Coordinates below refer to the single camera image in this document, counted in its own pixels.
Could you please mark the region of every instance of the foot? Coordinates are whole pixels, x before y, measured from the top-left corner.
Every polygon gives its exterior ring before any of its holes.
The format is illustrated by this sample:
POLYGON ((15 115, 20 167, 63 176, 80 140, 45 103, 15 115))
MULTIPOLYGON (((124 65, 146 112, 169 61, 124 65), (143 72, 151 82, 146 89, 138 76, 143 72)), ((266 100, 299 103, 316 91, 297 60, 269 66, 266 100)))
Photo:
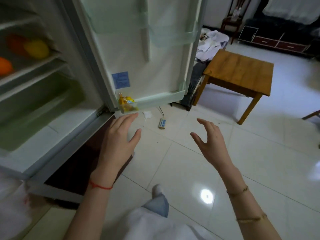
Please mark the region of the foot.
POLYGON ((156 198, 159 195, 163 195, 163 189, 160 184, 154 185, 152 188, 152 198, 156 198))

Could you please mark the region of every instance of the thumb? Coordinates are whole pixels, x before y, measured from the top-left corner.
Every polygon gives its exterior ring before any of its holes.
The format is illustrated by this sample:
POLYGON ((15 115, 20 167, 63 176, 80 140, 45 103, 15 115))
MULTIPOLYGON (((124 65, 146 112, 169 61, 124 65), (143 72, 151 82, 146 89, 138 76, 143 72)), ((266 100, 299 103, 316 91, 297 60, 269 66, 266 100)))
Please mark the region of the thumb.
POLYGON ((137 129, 136 133, 134 133, 134 136, 129 141, 130 146, 135 148, 138 142, 140 141, 140 138, 141 138, 141 129, 137 129))
POLYGON ((205 143, 196 133, 191 132, 190 135, 194 139, 194 142, 198 145, 199 149, 201 150, 205 143))

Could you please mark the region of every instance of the blue sticker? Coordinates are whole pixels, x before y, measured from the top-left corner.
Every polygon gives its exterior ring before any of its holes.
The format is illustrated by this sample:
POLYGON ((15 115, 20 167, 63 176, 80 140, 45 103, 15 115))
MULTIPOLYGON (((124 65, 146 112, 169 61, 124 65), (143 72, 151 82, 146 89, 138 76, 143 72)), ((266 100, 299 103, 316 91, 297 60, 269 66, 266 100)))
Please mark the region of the blue sticker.
POLYGON ((130 87, 128 72, 112 74, 112 78, 116 89, 130 87))

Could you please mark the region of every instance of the person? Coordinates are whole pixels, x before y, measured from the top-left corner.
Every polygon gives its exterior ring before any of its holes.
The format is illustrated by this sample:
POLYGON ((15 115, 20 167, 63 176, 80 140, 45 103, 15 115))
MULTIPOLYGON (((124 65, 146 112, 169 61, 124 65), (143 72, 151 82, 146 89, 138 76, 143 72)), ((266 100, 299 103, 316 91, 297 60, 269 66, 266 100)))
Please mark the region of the person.
MULTIPOLYGON (((90 176, 87 191, 64 236, 65 240, 100 239, 112 185, 141 137, 141 129, 138 129, 127 141, 129 127, 137 116, 138 113, 125 115, 110 125, 103 140, 98 166, 90 176)), ((206 129, 207 142, 203 142, 196 133, 191 133, 191 137, 221 176, 244 240, 281 239, 246 186, 240 171, 233 165, 219 127, 203 119, 197 120, 206 129)), ((166 218, 169 204, 159 185, 153 188, 152 197, 143 207, 133 210, 120 221, 115 239, 212 238, 212 235, 200 233, 194 227, 166 218)))

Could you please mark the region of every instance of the pant leg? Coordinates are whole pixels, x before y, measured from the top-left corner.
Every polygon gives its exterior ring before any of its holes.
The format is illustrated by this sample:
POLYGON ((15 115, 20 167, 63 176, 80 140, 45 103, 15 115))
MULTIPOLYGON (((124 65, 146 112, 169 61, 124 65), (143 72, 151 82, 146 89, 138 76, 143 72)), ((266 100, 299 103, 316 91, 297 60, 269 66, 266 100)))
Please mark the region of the pant leg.
POLYGON ((154 199, 149 200, 142 207, 159 214, 165 218, 168 218, 169 214, 169 203, 167 198, 161 194, 154 199))

